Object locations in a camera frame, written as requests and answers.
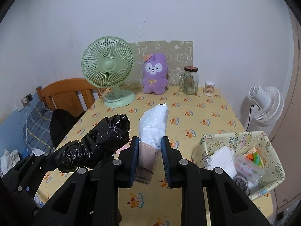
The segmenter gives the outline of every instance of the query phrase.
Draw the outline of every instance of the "black garbage bag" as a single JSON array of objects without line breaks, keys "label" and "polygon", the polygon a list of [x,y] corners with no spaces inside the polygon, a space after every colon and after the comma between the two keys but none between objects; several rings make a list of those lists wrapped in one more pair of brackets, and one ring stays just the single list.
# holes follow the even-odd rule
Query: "black garbage bag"
[{"label": "black garbage bag", "polygon": [[93,169],[106,155],[113,155],[130,140],[130,121],[126,115],[102,119],[80,142],[67,143],[55,156],[61,172],[74,172],[77,167]]}]

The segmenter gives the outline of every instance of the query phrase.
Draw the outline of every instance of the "stuffed animal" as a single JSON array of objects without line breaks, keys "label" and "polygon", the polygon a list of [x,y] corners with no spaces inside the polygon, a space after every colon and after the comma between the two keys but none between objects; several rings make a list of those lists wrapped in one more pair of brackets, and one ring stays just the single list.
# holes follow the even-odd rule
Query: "stuffed animal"
[{"label": "stuffed animal", "polygon": [[168,85],[166,79],[168,65],[165,61],[165,55],[155,53],[147,56],[142,70],[144,73],[143,93],[164,94],[165,87]]}]

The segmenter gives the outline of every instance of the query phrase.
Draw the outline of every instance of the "white wall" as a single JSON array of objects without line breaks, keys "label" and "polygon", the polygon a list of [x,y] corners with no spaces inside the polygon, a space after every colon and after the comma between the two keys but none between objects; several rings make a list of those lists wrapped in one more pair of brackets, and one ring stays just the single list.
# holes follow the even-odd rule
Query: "white wall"
[{"label": "white wall", "polygon": [[[38,85],[82,77],[83,52],[106,35],[192,40],[200,85],[216,81],[245,125],[254,83],[287,94],[291,31],[283,0],[16,0],[0,24],[0,62],[14,74],[0,82],[19,88],[2,87],[9,100],[19,100]],[[2,112],[9,108],[0,100]]]}]

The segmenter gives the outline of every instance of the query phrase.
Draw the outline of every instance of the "storage box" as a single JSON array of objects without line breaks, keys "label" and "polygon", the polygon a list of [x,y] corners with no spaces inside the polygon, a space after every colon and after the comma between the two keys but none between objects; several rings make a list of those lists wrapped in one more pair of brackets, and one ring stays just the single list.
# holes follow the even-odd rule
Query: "storage box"
[{"label": "storage box", "polygon": [[210,155],[225,145],[234,150],[236,155],[245,154],[253,147],[259,151],[265,173],[259,181],[261,189],[249,196],[251,200],[270,192],[285,179],[285,173],[276,151],[262,131],[206,134],[193,152],[192,161],[198,167],[206,168],[210,164]]}]

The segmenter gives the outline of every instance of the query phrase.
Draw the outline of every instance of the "yellow tablecloth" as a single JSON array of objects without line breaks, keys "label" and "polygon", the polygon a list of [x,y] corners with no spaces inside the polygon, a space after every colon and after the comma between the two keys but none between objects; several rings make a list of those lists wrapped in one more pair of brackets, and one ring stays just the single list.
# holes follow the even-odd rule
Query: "yellow tablecloth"
[{"label": "yellow tablecloth", "polygon": [[[179,92],[179,87],[169,87],[163,95],[143,94],[140,86],[133,86],[131,90],[137,94],[137,99],[125,107],[112,109],[104,106],[102,99],[97,100],[70,130],[59,147],[69,141],[80,140],[102,118],[115,114],[127,114],[131,127],[130,136],[138,136],[139,119],[146,110],[160,103],[167,103],[169,108],[166,135],[171,146],[181,151],[183,158],[191,159],[200,138],[206,133],[244,131],[217,89],[212,97],[206,97],[202,88],[193,96]],[[57,169],[47,172],[38,190],[41,200],[46,202],[70,175]],[[164,179],[160,159],[150,185],[135,182],[131,189],[119,189],[119,210],[123,217],[120,226],[180,225],[181,189],[169,189]],[[270,194],[254,203],[266,217],[273,213]]]}]

